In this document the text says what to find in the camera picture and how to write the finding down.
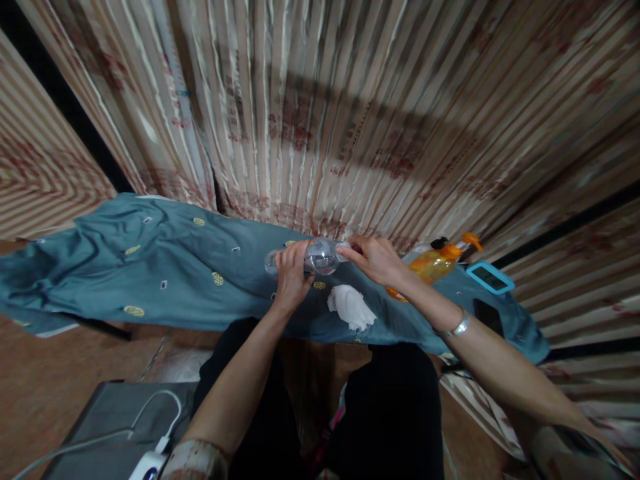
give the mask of plastic bottle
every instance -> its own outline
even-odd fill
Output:
[[[480,245],[480,239],[473,233],[466,232],[462,236],[461,242],[458,242],[455,245],[450,243],[442,247],[440,250],[429,250],[424,252],[409,264],[409,268],[416,272],[424,282],[432,284],[453,270],[465,248],[470,244],[476,246],[478,250],[483,251],[483,248]],[[396,300],[407,301],[406,298],[392,288],[387,287],[387,292]]]
[[[338,245],[351,248],[349,242],[336,242],[324,237],[311,240],[305,254],[305,273],[308,275],[330,275],[342,262],[348,261],[335,251]],[[278,268],[275,266],[275,254],[278,251],[284,251],[284,249],[271,250],[265,258],[267,275],[273,278],[278,277]]]
[[[416,245],[408,254],[402,257],[402,262],[406,263],[407,265],[410,265],[411,262],[416,260],[416,258],[422,255],[424,252],[429,250],[440,250],[442,247],[444,247],[447,244],[447,242],[449,242],[448,238],[440,237],[432,241],[428,245],[425,243],[420,243],[419,245]]]

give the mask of sleeve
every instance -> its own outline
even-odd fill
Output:
[[[536,434],[531,456],[538,478],[544,480],[638,478],[626,458],[614,455],[586,433],[560,425],[544,427]]]
[[[227,480],[227,461],[212,443],[179,443],[165,465],[161,480]]]

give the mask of silver bracelet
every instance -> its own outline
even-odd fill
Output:
[[[462,321],[458,324],[458,326],[456,328],[454,328],[453,330],[449,330],[446,332],[438,332],[435,331],[435,334],[442,338],[448,338],[448,337],[459,337],[460,335],[462,335],[464,332],[467,331],[467,329],[469,328],[469,322],[471,321],[471,318],[469,317],[469,312],[467,312],[466,310],[464,310],[464,308],[460,307],[462,309]]]

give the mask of teal cloth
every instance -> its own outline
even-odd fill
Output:
[[[277,282],[265,272],[266,254],[287,241],[308,238],[275,225],[228,219],[194,205],[132,193],[120,194],[75,222],[74,229],[0,257],[0,309],[34,334],[68,325],[64,313],[217,331],[236,319],[261,318],[277,290]],[[221,285],[214,272],[222,277]],[[327,288],[310,290],[287,335],[320,342],[406,341],[436,355],[450,353],[415,308],[390,298],[354,265],[344,263],[317,281]],[[366,331],[350,331],[329,311],[331,288],[341,284],[360,291],[376,315]],[[506,340],[532,362],[548,354],[530,314],[510,294],[493,295],[460,266],[434,288],[472,312],[474,298],[496,307]],[[142,311],[143,316],[134,315]]]

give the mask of orange bottle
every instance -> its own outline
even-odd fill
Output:
[[[409,268],[416,272],[424,282],[432,284],[453,270],[465,248],[470,244],[475,245],[478,250],[483,251],[480,245],[480,239],[473,233],[466,232],[462,236],[461,242],[455,245],[450,243],[440,250],[426,251],[411,262]],[[396,300],[407,301],[406,298],[392,288],[387,287],[387,292]]]

